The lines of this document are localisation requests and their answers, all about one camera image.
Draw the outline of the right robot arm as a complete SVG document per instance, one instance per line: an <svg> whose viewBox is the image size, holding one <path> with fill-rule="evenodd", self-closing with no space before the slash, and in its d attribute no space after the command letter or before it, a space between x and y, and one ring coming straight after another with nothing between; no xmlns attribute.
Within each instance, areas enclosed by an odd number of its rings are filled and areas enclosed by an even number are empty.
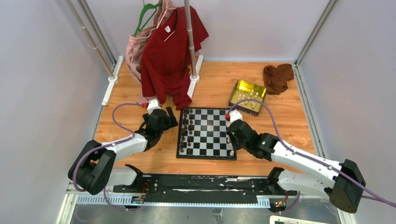
<svg viewBox="0 0 396 224"><path fill-rule="evenodd" d="M267 178L267 190L273 195L282 191L300 191L328 199L336 208L356 213L366 182L358 165L327 160L306 153L269 133L258 134L250 125L237 119L227 128L234 149L245 149L258 159L274 161L303 172L296 174L283 168L273 168Z"/></svg>

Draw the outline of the gold metal tin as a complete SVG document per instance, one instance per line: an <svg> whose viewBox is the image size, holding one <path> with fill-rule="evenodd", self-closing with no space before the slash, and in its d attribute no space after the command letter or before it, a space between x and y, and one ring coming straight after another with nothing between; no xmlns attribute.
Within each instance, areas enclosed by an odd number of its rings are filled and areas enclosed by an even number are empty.
<svg viewBox="0 0 396 224"><path fill-rule="evenodd" d="M231 96L228 101L228 106L231 107L237 102L247 98L264 102L266 95L267 88L265 88L264 86L239 79L232 90ZM252 115L254 117L258 117L262 109L262 105L255 101L246 101L238 103L235 109L240 112Z"/></svg>

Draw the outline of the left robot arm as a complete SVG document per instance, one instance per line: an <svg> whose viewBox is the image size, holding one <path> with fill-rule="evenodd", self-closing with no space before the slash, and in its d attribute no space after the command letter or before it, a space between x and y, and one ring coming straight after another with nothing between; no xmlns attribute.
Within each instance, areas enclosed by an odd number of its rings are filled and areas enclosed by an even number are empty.
<svg viewBox="0 0 396 224"><path fill-rule="evenodd" d="M107 187L124 185L130 192L137 193L143 187L143 173L136 167L114 164L133 154L154 147L164 131L178 125L172 108L155 108L143 115L144 122L129 136L107 143L90 140L83 147L68 172L75 189L96 195Z"/></svg>

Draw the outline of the black white chessboard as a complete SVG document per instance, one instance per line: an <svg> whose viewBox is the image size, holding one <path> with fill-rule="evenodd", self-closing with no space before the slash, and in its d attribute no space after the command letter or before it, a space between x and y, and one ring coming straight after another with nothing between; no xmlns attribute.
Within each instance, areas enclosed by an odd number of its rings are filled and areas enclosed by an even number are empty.
<svg viewBox="0 0 396 224"><path fill-rule="evenodd" d="M179 159L237 159L226 133L227 108L186 107L181 110L176 157Z"/></svg>

